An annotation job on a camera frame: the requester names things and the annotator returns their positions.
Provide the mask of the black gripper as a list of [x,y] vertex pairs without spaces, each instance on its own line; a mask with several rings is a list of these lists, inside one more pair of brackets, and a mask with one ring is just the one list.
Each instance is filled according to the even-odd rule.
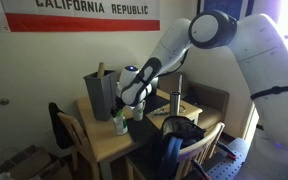
[[117,115],[117,113],[120,110],[122,110],[125,106],[126,106],[126,104],[124,103],[124,101],[120,97],[116,96],[115,97],[115,104],[111,108],[112,117],[115,117]]

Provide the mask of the perforated metal robot base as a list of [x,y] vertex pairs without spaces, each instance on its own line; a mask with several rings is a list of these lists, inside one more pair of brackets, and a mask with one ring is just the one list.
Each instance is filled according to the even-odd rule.
[[226,146],[234,152],[236,160],[227,157],[227,153],[217,146],[219,151],[205,161],[200,170],[191,170],[181,180],[234,180],[246,160],[250,144],[237,138]]

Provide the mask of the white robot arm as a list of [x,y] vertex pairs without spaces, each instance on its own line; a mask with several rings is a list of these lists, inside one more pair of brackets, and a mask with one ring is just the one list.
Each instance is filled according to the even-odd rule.
[[205,10],[192,20],[174,21],[144,66],[118,83],[115,108],[134,107],[144,100],[151,81],[192,46],[230,49],[259,114],[246,161],[234,180],[288,180],[288,47],[265,14],[237,20],[219,10]]

